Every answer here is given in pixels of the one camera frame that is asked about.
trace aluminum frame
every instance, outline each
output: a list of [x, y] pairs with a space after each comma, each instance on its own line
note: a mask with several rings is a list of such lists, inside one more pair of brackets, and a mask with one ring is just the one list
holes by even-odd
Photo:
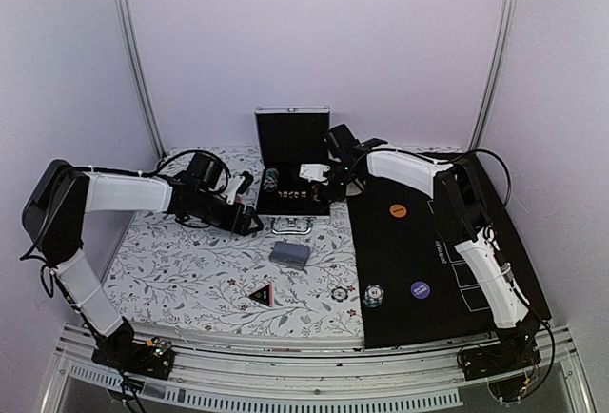
[[154, 110], [152, 109], [152, 102], [150, 101], [150, 94], [148, 92], [146, 78], [144, 76], [144, 68], [142, 61], [140, 60], [140, 53], [137, 47], [137, 41], [135, 39], [135, 29], [133, 28], [133, 18], [131, 16], [131, 9], [129, 6], [129, 0], [115, 0], [116, 9], [121, 23], [121, 29], [123, 31], [123, 37], [127, 46], [129, 63], [131, 66], [131, 73], [133, 74], [133, 80], [137, 90], [138, 98], [140, 100], [140, 106], [142, 108], [142, 115], [146, 123], [148, 136], [150, 142], [154, 148], [159, 159], [166, 155], [165, 145], [163, 138], [161, 137], [161, 130], [157, 123]]
[[476, 125], [474, 126], [472, 138], [469, 143], [469, 149], [480, 147], [482, 137], [484, 136], [484, 131], [486, 130], [488, 117], [493, 106], [495, 93], [497, 91], [497, 86], [501, 76], [501, 65], [503, 64], [503, 57], [505, 56], [507, 41], [509, 38], [510, 29], [512, 27], [514, 10], [516, 9], [516, 1], [517, 0], [503, 0], [501, 5], [501, 20], [499, 31], [497, 33], [497, 41], [493, 51], [491, 67], [486, 79], [486, 86], [484, 88], [478, 119], [476, 120]]

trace white wall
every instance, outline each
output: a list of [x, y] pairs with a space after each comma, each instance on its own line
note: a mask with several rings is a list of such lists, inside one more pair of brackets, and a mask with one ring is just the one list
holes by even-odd
[[256, 143], [258, 105], [466, 147], [501, 0], [130, 0], [169, 147]]
[[609, 411], [609, 0], [518, 1], [483, 146], [512, 169], [509, 212]]
[[[31, 413], [63, 323], [21, 209], [48, 162], [147, 168], [153, 156], [113, 0], [0, 2], [0, 411]], [[103, 268], [126, 215], [88, 217], [86, 252]]]

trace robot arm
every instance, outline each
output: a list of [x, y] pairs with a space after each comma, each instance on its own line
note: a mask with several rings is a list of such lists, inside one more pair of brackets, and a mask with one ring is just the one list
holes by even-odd
[[[516, 327], [524, 319], [528, 309], [516, 295], [516, 291], [518, 291], [521, 297], [524, 296], [514, 279], [509, 263], [500, 255], [499, 246], [494, 241], [494, 231], [490, 226], [490, 221], [488, 218], [483, 218], [478, 224], [471, 225], [467, 221], [467, 210], [463, 215], [445, 215], [449, 184], [458, 183], [460, 180], [463, 182], [464, 180], [459, 175], [466, 173], [464, 169], [459, 164], [430, 163], [415, 156], [386, 151], [387, 149], [391, 149], [391, 147], [383, 146], [383, 151], [376, 153], [373, 149], [373, 153], [367, 155], [368, 173], [413, 187], [431, 199], [435, 199], [435, 208], [439, 212], [437, 222], [442, 219], [449, 221], [447, 218], [451, 216], [455, 218], [457, 223], [444, 225], [449, 226], [449, 229], [439, 235], [454, 245], [474, 273], [491, 308], [497, 328]], [[444, 194], [443, 201], [442, 198], [438, 200], [435, 189], [438, 194]], [[450, 202], [449, 206], [453, 207], [453, 204], [457, 204], [458, 207], [461, 204], [462, 208], [466, 208], [467, 203], [461, 194], [457, 200], [457, 203]], [[442, 231], [442, 226], [439, 224], [437, 226], [439, 231]], [[463, 230], [462, 234], [459, 234], [458, 229], [453, 230], [459, 226], [469, 226], [469, 230], [472, 232], [468, 234], [467, 230]]]
[[524, 304], [524, 294], [495, 239], [474, 164], [467, 157], [450, 163], [434, 160], [379, 139], [360, 143], [345, 125], [331, 129], [325, 141], [336, 161], [327, 168], [303, 165], [301, 176], [326, 185], [328, 197], [341, 199], [349, 183], [372, 175], [413, 187], [433, 199], [436, 232], [472, 270], [500, 340], [494, 350], [462, 353], [466, 377], [489, 376], [538, 361], [534, 336], [540, 323]]
[[196, 153], [187, 170], [175, 177], [113, 171], [102, 173], [50, 163], [24, 209], [22, 222], [43, 255], [70, 306], [81, 314], [95, 337], [93, 360], [120, 371], [166, 379], [173, 363], [170, 343], [133, 341], [130, 324], [121, 317], [91, 269], [81, 232], [86, 213], [105, 210], [173, 214], [179, 223], [192, 218], [247, 235], [263, 228], [254, 209], [236, 201], [253, 179], [248, 173], [230, 177], [215, 191], [221, 175], [219, 159]]

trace white floral tablecloth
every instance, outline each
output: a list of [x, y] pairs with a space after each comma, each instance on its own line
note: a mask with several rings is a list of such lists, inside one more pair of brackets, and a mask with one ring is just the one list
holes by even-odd
[[[209, 151], [231, 172], [252, 173], [255, 181], [243, 201], [254, 206], [263, 172], [258, 148]], [[185, 168], [190, 157], [180, 158], [166, 173]], [[310, 246], [306, 272], [268, 260], [278, 240]], [[273, 288], [272, 307], [247, 297], [267, 284]], [[340, 303], [331, 297], [337, 286], [348, 291]], [[180, 226], [164, 214], [138, 213], [104, 289], [120, 313], [135, 322], [256, 336], [363, 337], [346, 203], [333, 205], [328, 226], [305, 237], [273, 235], [268, 224], [242, 237], [214, 227]]]

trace open case lid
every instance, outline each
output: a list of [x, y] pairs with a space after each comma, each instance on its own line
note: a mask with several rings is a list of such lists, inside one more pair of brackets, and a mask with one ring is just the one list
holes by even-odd
[[255, 113], [266, 167], [327, 161], [324, 136], [330, 129], [328, 106], [257, 107]]

